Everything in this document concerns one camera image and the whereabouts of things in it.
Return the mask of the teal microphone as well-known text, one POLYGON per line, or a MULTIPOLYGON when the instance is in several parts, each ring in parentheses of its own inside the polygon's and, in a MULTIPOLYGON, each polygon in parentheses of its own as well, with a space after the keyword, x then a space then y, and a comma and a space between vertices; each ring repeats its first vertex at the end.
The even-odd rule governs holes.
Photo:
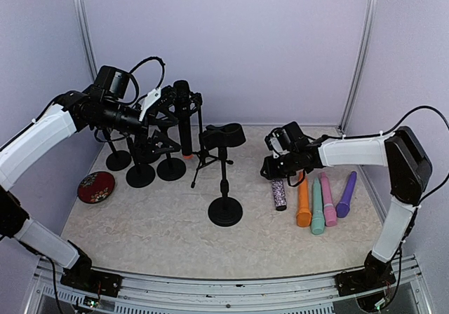
POLYGON ((323 214, 323 197, 321 191, 321 183, 318 177, 314 178, 312 184, 312 218, 311 218, 311 233, 314 235, 321 235, 325 228, 325 217, 323 214))

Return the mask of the purple microphone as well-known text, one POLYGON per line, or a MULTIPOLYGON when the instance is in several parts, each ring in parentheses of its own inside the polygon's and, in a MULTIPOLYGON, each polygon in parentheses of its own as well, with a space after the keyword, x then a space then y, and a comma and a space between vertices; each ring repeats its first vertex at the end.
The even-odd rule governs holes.
POLYGON ((357 172, 352 171, 348 177, 347 184, 339 203, 336 205, 336 213, 338 218, 345 218, 351 209, 351 199, 356 186, 357 172))

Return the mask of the purple mic round stand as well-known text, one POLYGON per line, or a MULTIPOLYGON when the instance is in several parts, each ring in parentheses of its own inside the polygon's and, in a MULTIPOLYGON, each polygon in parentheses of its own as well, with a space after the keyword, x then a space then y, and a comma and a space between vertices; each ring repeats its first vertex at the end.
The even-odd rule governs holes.
POLYGON ((147 164, 151 164, 151 163, 155 163, 156 161, 158 161, 158 159, 160 159, 161 155, 160 154, 155 154, 155 153, 145 153, 143 155, 141 155, 141 162, 142 163, 147 163, 147 164))

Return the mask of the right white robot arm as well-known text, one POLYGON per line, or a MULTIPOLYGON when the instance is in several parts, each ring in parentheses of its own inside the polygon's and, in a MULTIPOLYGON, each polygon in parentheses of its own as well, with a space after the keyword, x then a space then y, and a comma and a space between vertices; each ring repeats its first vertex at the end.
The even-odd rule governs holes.
POLYGON ((262 177, 290 180, 299 172, 355 166, 364 174, 384 174, 389 190, 383 203, 385 216, 370 257, 361 269, 359 283, 372 289, 385 279, 383 264, 390 262, 409 236, 433 165, 417 136, 408 126, 374 135, 321 135, 310 139, 295 122, 274 128, 264 138, 270 154, 263 160, 262 177))

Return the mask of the orange mic round stand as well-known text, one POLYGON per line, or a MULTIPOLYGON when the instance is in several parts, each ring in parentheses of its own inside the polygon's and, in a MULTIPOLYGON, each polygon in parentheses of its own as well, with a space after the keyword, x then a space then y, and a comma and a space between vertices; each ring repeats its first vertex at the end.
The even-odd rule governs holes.
POLYGON ((187 167, 180 158, 173 158, 171 153, 165 152, 165 158, 157 165, 157 176, 163 181, 172 182, 182 178, 187 167))

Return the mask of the glitter silver microphone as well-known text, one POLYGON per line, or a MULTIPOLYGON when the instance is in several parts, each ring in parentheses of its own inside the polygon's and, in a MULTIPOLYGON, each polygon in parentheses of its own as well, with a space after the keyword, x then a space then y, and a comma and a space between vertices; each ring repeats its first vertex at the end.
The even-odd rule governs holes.
POLYGON ((287 209, 286 192, 282 179, 272 180, 272 194, 274 199, 274 207, 276 211, 284 211, 287 209))

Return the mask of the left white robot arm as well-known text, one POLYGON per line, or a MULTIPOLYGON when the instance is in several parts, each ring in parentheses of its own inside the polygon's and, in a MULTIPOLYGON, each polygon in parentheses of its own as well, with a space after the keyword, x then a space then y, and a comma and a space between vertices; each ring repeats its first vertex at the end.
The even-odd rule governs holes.
POLYGON ((169 112, 175 101, 172 87, 157 85, 144 97, 141 107, 123 102, 134 75, 115 67, 103 66, 85 90, 70 90, 56 96, 26 128, 1 146, 1 236, 17 240, 37 254, 44 255, 65 270, 83 289, 98 283, 98 273, 76 245, 62 239, 21 207, 11 189, 19 178, 53 147, 84 128, 113 129, 141 136, 151 125, 162 125, 162 113, 172 123, 169 112))

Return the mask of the pink mic round stand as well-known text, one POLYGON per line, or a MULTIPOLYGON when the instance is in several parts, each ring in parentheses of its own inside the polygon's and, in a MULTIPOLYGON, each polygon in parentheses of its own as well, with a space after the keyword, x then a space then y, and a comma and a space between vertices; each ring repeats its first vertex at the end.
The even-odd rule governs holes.
POLYGON ((111 171, 120 171, 127 168, 131 163, 131 155, 127 151, 116 149, 107 130, 104 130, 102 133, 111 150, 106 160, 107 168, 111 171))

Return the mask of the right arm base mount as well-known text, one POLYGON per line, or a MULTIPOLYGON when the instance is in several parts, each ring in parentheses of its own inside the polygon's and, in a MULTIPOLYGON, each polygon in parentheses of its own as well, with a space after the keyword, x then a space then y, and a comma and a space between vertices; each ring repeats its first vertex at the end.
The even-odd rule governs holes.
POLYGON ((363 293, 396 282, 395 275, 392 272, 387 272, 386 275, 378 277, 367 275, 364 269, 350 272, 343 271, 338 273, 334 279, 339 296, 363 293))

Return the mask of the glitter mic round stand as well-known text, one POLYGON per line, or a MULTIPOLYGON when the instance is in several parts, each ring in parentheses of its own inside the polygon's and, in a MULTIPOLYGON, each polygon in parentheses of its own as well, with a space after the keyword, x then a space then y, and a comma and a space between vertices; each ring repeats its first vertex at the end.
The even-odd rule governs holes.
POLYGON ((208 151, 217 149, 217 156, 221 163, 221 196, 209 205, 208 217, 217 226, 233 226, 241 220, 243 208, 238 200, 229 197, 228 149, 239 147, 246 142, 243 127, 239 123, 223 126, 207 125, 206 130, 200 134, 200 140, 208 151))

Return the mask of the pink microphone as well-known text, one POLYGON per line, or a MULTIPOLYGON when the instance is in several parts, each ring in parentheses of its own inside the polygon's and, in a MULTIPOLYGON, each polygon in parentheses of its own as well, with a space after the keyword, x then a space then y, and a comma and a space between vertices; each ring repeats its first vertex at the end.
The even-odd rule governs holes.
POLYGON ((330 181, 325 172, 320 173, 320 183, 323 198, 323 214, 325 217, 325 224, 327 227, 337 225, 337 213, 333 204, 332 192, 330 188, 330 181))

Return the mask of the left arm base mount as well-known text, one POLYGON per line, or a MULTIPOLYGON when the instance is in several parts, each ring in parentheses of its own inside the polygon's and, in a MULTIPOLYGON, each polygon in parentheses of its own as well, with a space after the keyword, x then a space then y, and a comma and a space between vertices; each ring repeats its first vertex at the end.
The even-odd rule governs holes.
POLYGON ((122 280, 123 278, 115 273, 90 270, 87 278, 75 276, 75 274, 70 272, 64 272, 60 282, 62 285, 81 291, 117 298, 122 280))

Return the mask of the teal mic round stand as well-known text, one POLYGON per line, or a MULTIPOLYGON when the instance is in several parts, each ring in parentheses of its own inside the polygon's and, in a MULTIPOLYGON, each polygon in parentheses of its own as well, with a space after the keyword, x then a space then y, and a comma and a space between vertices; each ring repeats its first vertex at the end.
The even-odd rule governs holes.
POLYGON ((137 159, 134 142, 131 137, 126 138, 126 143, 133 165, 126 173, 126 181, 133 188, 143 188, 150 185, 156 176, 155 170, 151 165, 140 163, 137 159))

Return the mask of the orange microphone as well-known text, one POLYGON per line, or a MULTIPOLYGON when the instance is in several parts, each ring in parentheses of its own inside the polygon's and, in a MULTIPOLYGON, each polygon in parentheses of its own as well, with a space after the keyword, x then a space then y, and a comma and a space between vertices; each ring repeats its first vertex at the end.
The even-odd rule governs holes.
POLYGON ((297 225, 299 227, 308 227, 311 224, 312 213, 309 207, 309 189, 308 181, 305 176, 298 186, 298 210, 296 215, 297 225))

